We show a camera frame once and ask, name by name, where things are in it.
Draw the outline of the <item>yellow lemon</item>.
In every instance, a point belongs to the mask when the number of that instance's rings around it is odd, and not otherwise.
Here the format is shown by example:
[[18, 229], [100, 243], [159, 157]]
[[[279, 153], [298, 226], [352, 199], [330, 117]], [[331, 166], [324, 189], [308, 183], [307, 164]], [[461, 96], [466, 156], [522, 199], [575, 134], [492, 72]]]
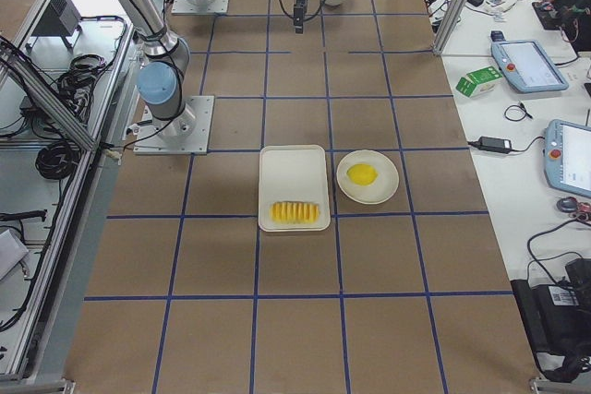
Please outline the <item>yellow lemon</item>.
[[346, 175], [353, 184], [368, 186], [375, 182], [379, 173], [370, 164], [357, 163], [347, 170]]

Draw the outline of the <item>white rectangular tray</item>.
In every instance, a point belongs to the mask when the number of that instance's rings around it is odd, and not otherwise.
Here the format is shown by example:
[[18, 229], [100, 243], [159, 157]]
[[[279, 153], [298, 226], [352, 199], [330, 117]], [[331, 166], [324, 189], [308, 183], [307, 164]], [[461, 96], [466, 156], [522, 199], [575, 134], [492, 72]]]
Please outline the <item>white rectangular tray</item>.
[[[271, 219], [278, 201], [313, 202], [320, 216], [311, 224], [281, 224]], [[259, 155], [259, 227], [268, 233], [322, 231], [331, 223], [324, 148], [318, 145], [267, 146]]]

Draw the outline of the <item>white round plate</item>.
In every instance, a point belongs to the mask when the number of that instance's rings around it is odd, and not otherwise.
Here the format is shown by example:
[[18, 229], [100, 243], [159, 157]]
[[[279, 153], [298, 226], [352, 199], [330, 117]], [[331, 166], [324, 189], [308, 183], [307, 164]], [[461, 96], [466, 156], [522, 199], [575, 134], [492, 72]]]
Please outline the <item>white round plate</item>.
[[337, 166], [336, 174], [343, 193], [366, 205], [389, 200], [400, 184], [393, 162], [375, 150], [362, 149], [345, 155]]

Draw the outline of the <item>green white carton box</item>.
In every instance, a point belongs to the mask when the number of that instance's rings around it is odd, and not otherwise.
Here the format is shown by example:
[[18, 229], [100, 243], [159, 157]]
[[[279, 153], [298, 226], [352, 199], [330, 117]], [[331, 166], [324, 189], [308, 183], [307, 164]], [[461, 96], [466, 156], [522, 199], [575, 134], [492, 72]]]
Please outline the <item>green white carton box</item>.
[[455, 89], [465, 97], [471, 98], [496, 88], [502, 79], [502, 73], [494, 66], [487, 66], [463, 75]]

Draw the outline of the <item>blue teach pendant upper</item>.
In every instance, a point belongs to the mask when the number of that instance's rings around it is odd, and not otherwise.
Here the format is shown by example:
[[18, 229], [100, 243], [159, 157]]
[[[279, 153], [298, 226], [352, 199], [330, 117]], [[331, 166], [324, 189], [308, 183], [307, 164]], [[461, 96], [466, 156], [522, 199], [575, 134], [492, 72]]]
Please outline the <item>blue teach pendant upper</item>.
[[521, 93], [569, 88], [567, 80], [536, 40], [493, 42], [490, 52], [507, 81]]

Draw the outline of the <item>blue teach pendant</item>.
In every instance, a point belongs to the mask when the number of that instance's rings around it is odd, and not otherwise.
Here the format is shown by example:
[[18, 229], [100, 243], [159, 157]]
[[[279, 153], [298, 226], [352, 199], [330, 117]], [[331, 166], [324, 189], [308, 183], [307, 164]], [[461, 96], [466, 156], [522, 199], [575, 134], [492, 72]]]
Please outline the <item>blue teach pendant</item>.
[[493, 42], [490, 52], [507, 81], [521, 93], [569, 88], [567, 80], [536, 40]]
[[590, 197], [590, 127], [554, 119], [544, 137], [544, 173], [549, 186]]

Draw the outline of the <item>black power adapter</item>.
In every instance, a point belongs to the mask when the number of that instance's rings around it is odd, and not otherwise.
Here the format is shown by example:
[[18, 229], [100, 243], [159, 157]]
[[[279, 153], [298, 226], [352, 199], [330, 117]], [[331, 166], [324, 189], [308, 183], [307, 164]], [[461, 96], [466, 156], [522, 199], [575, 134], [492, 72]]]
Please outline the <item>black power adapter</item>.
[[479, 148], [488, 152], [508, 154], [513, 150], [512, 142], [509, 139], [498, 137], [480, 137]]

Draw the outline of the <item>grey electronics box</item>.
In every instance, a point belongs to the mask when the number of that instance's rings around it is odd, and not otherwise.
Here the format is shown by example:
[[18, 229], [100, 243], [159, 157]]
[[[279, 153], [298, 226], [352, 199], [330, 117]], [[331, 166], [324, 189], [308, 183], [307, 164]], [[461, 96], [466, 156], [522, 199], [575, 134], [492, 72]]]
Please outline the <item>grey electronics box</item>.
[[50, 0], [31, 36], [60, 38], [72, 50], [81, 33], [80, 22], [81, 15], [72, 0]]

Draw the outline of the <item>blue teach pendant lower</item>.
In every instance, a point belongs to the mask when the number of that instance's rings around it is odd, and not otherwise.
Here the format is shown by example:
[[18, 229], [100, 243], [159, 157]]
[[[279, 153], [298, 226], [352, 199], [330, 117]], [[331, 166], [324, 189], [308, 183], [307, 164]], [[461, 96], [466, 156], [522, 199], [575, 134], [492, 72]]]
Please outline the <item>blue teach pendant lower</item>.
[[554, 119], [544, 137], [544, 173], [549, 186], [590, 197], [590, 127]]

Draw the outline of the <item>black device lower right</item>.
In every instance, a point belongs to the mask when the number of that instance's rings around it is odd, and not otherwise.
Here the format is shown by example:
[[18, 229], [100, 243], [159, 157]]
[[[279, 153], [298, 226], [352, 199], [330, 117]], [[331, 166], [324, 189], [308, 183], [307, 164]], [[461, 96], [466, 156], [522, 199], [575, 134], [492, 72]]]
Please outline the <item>black device lower right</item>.
[[538, 370], [569, 383], [590, 371], [590, 260], [574, 259], [565, 270], [557, 284], [511, 285]]

